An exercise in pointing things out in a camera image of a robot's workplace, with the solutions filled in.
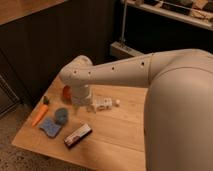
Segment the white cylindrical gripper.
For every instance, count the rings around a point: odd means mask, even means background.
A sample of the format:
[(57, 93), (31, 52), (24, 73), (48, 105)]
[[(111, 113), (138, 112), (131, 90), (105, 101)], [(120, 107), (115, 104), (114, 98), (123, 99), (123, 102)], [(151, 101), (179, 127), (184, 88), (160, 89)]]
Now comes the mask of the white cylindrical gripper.
[(87, 106), (92, 101), (92, 93), (89, 85), (72, 87), (71, 101), (75, 106)]

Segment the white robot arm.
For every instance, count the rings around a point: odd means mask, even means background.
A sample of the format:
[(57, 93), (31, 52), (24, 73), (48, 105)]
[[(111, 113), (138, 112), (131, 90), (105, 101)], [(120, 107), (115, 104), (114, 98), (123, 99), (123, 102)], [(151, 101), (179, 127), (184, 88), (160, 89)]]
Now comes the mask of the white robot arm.
[(213, 171), (213, 54), (200, 49), (143, 54), (94, 65), (80, 55), (59, 72), (72, 103), (91, 85), (143, 87), (147, 171)]

